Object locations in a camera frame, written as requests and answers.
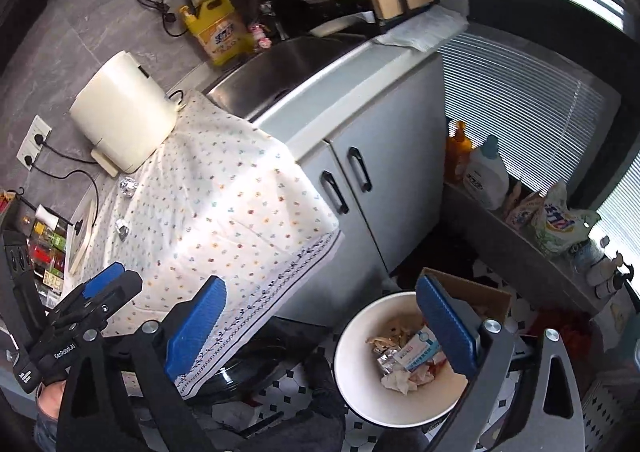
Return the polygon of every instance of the cardboard box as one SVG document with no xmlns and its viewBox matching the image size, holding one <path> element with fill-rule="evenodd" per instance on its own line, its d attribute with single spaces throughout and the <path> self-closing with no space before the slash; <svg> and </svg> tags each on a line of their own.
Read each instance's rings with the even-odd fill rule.
<svg viewBox="0 0 640 452">
<path fill-rule="evenodd" d="M 453 298 L 464 300 L 471 307 L 485 307 L 486 315 L 504 325 L 511 306 L 511 295 L 483 284 L 449 275 L 436 269 L 425 267 L 422 275 L 438 279 L 443 288 Z"/>
</svg>

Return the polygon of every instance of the blue gripper pad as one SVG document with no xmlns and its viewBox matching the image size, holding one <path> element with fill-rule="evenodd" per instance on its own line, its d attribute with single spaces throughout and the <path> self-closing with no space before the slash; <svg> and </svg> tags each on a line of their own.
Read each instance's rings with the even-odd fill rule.
<svg viewBox="0 0 640 452">
<path fill-rule="evenodd" d="M 164 372 L 172 382 L 181 374 L 191 371 L 193 362 L 220 318 L 225 304 L 225 281 L 217 278 L 191 309 L 180 329 L 167 342 Z"/>
<path fill-rule="evenodd" d="M 468 380 L 476 376 L 476 341 L 433 283 L 436 279 L 421 276 L 415 285 L 415 299 L 429 327 L 447 355 L 451 368 Z"/>
<path fill-rule="evenodd" d="M 82 296 L 84 298 L 93 298 L 102 291 L 112 280 L 118 278 L 124 273 L 124 266 L 119 262 L 114 262 L 108 268 L 102 270 L 98 275 L 92 278 L 84 286 Z"/>
</svg>

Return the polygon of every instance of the orange bottle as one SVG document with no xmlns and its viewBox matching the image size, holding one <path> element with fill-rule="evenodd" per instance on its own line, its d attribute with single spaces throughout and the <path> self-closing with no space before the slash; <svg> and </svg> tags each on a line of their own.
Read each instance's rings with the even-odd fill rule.
<svg viewBox="0 0 640 452">
<path fill-rule="evenodd" d="M 444 158 L 444 177 L 447 181 L 459 183 L 465 173 L 469 154 L 473 149 L 471 140 L 465 135 L 465 122 L 456 123 L 456 133 L 447 138 L 447 149 Z"/>
</svg>

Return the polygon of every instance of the person's hand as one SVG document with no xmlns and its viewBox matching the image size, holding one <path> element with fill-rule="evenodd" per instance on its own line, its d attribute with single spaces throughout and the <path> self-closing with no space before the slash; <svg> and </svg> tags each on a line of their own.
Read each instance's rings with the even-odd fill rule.
<svg viewBox="0 0 640 452">
<path fill-rule="evenodd" d="M 62 395 L 65 392 L 66 380 L 47 385 L 40 392 L 38 397 L 38 407 L 40 410 L 53 419 L 58 419 L 60 415 L 60 405 L 62 405 Z"/>
</svg>

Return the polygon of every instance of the cabinet door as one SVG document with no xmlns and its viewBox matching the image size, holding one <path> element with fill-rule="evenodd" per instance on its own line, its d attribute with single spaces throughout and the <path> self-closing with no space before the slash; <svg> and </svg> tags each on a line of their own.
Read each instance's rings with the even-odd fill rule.
<svg viewBox="0 0 640 452">
<path fill-rule="evenodd" d="M 446 136 L 439 54 L 331 136 L 389 272 L 438 222 Z"/>
<path fill-rule="evenodd" d="M 385 266 L 329 145 L 322 142 L 300 165 L 334 210 L 343 240 L 334 258 L 308 279 L 278 316 L 336 327 L 380 297 Z"/>
</svg>

